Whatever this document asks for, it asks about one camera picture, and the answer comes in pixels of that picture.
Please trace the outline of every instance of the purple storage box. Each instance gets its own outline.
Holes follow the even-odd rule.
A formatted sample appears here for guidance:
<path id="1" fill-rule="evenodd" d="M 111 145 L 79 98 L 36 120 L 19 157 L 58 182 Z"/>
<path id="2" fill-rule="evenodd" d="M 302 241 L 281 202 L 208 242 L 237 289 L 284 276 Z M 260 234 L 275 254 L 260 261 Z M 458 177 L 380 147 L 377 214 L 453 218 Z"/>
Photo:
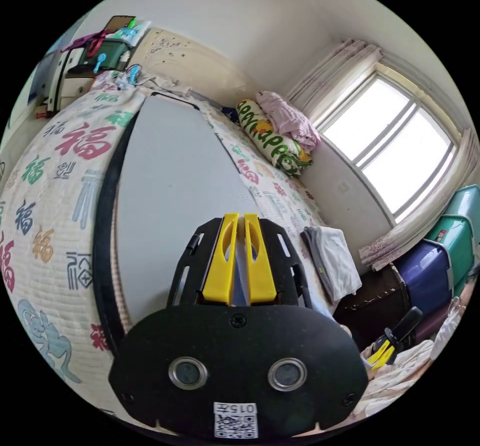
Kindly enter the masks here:
<path id="1" fill-rule="evenodd" d="M 424 317 L 449 303 L 453 279 L 449 256 L 442 246 L 422 240 L 394 264 L 406 284 L 411 305 Z"/>

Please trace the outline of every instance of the pink pillow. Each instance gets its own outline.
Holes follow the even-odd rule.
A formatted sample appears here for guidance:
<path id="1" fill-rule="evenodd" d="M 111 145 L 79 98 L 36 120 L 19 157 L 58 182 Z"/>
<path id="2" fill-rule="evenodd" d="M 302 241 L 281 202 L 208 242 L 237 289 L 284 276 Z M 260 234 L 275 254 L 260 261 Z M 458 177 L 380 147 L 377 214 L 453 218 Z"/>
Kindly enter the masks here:
<path id="1" fill-rule="evenodd" d="M 320 136 L 310 120 L 279 94 L 261 91 L 256 94 L 256 101 L 270 119 L 275 132 L 290 135 L 307 154 L 320 144 Z"/>

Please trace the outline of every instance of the screw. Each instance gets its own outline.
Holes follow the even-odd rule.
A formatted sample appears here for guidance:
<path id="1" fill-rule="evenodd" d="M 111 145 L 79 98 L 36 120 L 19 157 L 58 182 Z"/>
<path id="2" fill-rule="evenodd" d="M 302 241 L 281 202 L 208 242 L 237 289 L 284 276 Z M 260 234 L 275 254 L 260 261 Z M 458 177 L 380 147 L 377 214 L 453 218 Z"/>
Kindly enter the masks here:
<path id="1" fill-rule="evenodd" d="M 357 396 L 352 393 L 352 394 L 347 394 L 343 400 L 342 400 L 342 406 L 351 406 L 355 400 L 356 400 Z"/>
<path id="2" fill-rule="evenodd" d="M 134 397 L 129 392 L 123 392 L 121 394 L 121 398 L 127 404 L 133 404 L 133 402 L 134 402 L 134 399 L 133 399 Z"/>
<path id="3" fill-rule="evenodd" d="M 230 319 L 230 324 L 236 328 L 244 327 L 246 323 L 247 320 L 245 319 L 245 316 L 242 316 L 241 314 L 234 314 Z"/>

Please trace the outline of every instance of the power outlet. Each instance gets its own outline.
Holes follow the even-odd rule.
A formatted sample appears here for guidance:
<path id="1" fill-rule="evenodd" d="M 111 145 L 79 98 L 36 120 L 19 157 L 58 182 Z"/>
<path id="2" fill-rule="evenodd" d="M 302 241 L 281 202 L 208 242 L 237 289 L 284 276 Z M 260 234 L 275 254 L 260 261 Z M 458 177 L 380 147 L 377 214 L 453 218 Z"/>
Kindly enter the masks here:
<path id="1" fill-rule="evenodd" d="M 340 189 L 340 192 L 342 192 L 342 193 L 345 193 L 350 189 L 350 187 L 348 187 L 348 184 L 345 183 L 345 182 L 340 182 L 340 184 L 338 185 L 338 188 Z"/>

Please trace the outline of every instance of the window frame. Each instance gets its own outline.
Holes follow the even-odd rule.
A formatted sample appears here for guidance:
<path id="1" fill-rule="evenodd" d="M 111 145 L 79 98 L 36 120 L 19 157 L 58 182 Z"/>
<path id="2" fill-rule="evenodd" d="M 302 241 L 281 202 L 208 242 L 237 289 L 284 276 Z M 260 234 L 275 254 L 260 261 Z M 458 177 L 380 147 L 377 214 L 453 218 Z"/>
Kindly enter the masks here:
<path id="1" fill-rule="evenodd" d="M 404 94 L 409 99 L 409 101 L 403 107 L 403 109 L 397 114 L 397 116 L 392 120 L 392 122 L 390 122 L 390 124 L 386 126 L 386 128 L 382 131 L 381 134 L 379 134 L 367 147 L 365 147 L 363 151 L 357 154 L 355 158 L 350 159 L 346 154 L 342 152 L 342 150 L 339 147 L 337 147 L 332 141 L 330 141 L 325 136 L 325 132 L 329 129 L 330 126 L 334 124 L 334 122 L 345 111 L 347 111 L 357 100 L 359 100 L 362 97 L 362 95 L 368 90 L 370 86 L 373 85 L 374 81 L 376 80 L 384 81 L 389 86 L 397 89 L 399 92 Z M 449 139 L 450 144 L 445 154 L 443 155 L 441 161 L 436 166 L 434 171 L 430 174 L 430 176 L 424 181 L 422 186 L 400 208 L 392 212 L 390 208 L 387 206 L 387 204 L 385 203 L 385 201 L 382 199 L 380 193 L 376 190 L 375 186 L 369 181 L 369 179 L 363 173 L 363 169 L 365 169 L 371 162 L 373 162 L 375 158 L 378 157 L 395 140 L 398 134 L 400 134 L 400 132 L 409 124 L 409 122 L 412 120 L 412 118 L 420 109 L 423 109 L 433 119 L 435 124 Z M 403 120 L 403 122 L 400 124 L 399 127 L 397 127 L 400 120 Z M 365 81 L 363 81 L 352 93 L 350 93 L 341 102 L 341 104 L 334 111 L 332 111 L 324 120 L 320 121 L 317 124 L 316 129 L 320 134 L 321 139 L 325 141 L 335 151 L 335 153 L 340 156 L 340 158 L 350 167 L 350 169 L 355 173 L 355 175 L 369 190 L 374 200 L 382 209 L 391 227 L 395 227 L 397 224 L 399 224 L 397 217 L 403 214 L 405 210 L 407 210 L 423 194 L 423 192 L 429 187 L 429 185 L 432 184 L 432 181 L 435 179 L 436 175 L 440 172 L 442 167 L 445 165 L 452 151 L 453 151 L 453 158 L 450 164 L 455 160 L 455 157 L 459 150 L 458 140 L 452 135 L 450 130 L 447 127 L 445 127 L 445 125 L 442 123 L 439 117 L 436 114 L 434 114 L 434 112 L 420 98 L 416 97 L 406 88 L 402 87 L 400 84 L 396 83 L 391 78 L 385 76 L 379 71 L 374 71 Z M 386 141 L 384 141 L 385 137 L 388 134 L 390 134 L 390 132 L 393 129 L 395 129 L 395 131 L 390 135 L 390 137 L 388 137 Z M 434 188 L 443 180 L 448 170 L 449 170 L 449 167 L 445 169 L 444 173 L 437 180 L 437 182 L 434 185 Z M 406 217 L 408 217 L 412 212 L 414 212 L 418 207 L 420 207 L 424 203 L 424 201 L 427 199 L 427 197 L 425 197 L 419 204 L 417 204 L 417 206 Z"/>

